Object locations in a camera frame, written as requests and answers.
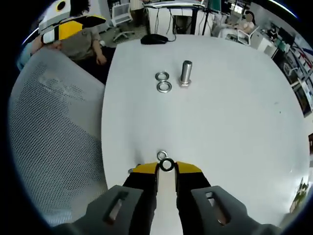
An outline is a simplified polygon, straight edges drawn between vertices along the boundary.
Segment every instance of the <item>sitting person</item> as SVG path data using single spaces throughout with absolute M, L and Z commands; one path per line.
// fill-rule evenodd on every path
M 22 70 L 29 58 L 43 46 L 40 36 L 27 44 L 17 61 L 19 70 Z M 103 84 L 106 83 L 115 48 L 101 48 L 100 35 L 95 27 L 84 28 L 61 42 L 55 41 L 46 46 L 60 50 Z
M 239 37 L 245 37 L 245 35 L 241 32 L 238 32 L 237 29 L 240 29 L 245 33 L 250 33 L 253 30 L 254 26 L 254 14 L 251 11 L 246 11 L 245 19 L 241 20 L 238 24 L 229 24 L 226 27 L 222 28 L 218 34 L 218 37 L 226 38 L 228 34 L 239 34 Z

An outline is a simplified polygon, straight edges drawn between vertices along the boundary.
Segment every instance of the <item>office chair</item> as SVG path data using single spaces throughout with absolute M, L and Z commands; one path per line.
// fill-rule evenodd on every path
M 130 13 L 130 3 L 124 3 L 124 4 L 117 4 L 112 7 L 112 24 L 114 27 L 119 27 L 121 24 L 127 23 L 132 21 L 133 18 Z M 117 34 L 113 41 L 116 42 L 116 40 L 124 36 L 125 38 L 128 38 L 127 34 L 135 34 L 134 31 L 121 31 Z
M 255 25 L 254 29 L 250 33 L 245 33 L 241 29 L 237 29 L 237 41 L 239 43 L 246 45 L 246 46 L 250 46 L 251 45 L 251 37 L 258 28 L 259 28 L 259 26 Z
M 107 190 L 101 151 L 104 85 L 59 51 L 42 48 L 18 76 L 8 130 L 29 199 L 50 226 L 73 222 Z

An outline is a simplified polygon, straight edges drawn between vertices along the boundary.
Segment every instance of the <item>office floor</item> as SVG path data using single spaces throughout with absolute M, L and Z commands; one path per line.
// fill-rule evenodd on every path
M 131 41 L 134 39 L 141 39 L 144 35 L 147 34 L 146 27 L 143 25 L 141 25 L 139 27 L 135 27 L 132 24 L 123 25 L 121 27 L 121 29 L 122 29 L 122 31 L 134 31 L 135 34 L 128 35 L 128 37 L 129 37 L 128 39 L 121 36 L 115 43 L 115 42 L 113 42 L 113 38 L 119 33 L 119 29 L 116 27 L 110 28 L 108 31 L 100 33 L 100 37 L 106 43 L 107 47 L 116 47 L 117 44 L 119 44 L 119 43 Z

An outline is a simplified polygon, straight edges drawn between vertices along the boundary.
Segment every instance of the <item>desk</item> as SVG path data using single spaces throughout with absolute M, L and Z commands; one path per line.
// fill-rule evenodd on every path
M 150 33 L 157 33 L 157 34 L 168 37 L 169 40 L 173 40 L 174 39 L 174 35 L 172 32 L 173 19 L 171 19 L 171 14 L 170 14 L 169 9 L 149 8 L 149 7 L 147 7 L 147 9 L 149 12 Z M 158 10 L 159 10 L 158 25 L 157 25 L 157 31 L 155 31 Z M 192 9 L 188 9 L 188 8 L 173 8 L 171 9 L 171 12 L 173 16 L 190 16 L 190 17 L 192 16 Z M 210 27 L 206 25 L 205 32 L 204 32 L 205 36 L 211 36 L 210 28 L 212 28 L 213 26 L 213 19 L 214 19 L 214 15 L 209 13 L 207 23 Z M 195 35 L 202 35 L 204 24 L 205 24 L 205 13 L 199 9 L 197 13 Z
M 266 34 L 262 34 L 259 31 L 255 31 L 251 37 L 251 47 L 259 51 L 264 52 L 270 57 L 274 56 L 277 47 L 268 38 Z
M 176 83 L 184 60 L 193 62 L 187 89 Z M 169 93 L 157 91 L 159 71 L 170 74 Z M 109 188 L 122 185 L 136 164 L 156 162 L 164 149 L 174 161 L 200 167 L 211 185 L 242 201 L 261 223 L 280 223 L 309 173 L 305 122 L 285 76 L 268 56 L 213 37 L 119 44 L 106 84 L 101 135 Z M 166 203 L 159 200 L 156 212 Z M 168 214 L 153 221 L 168 230 L 152 235 L 179 234 Z

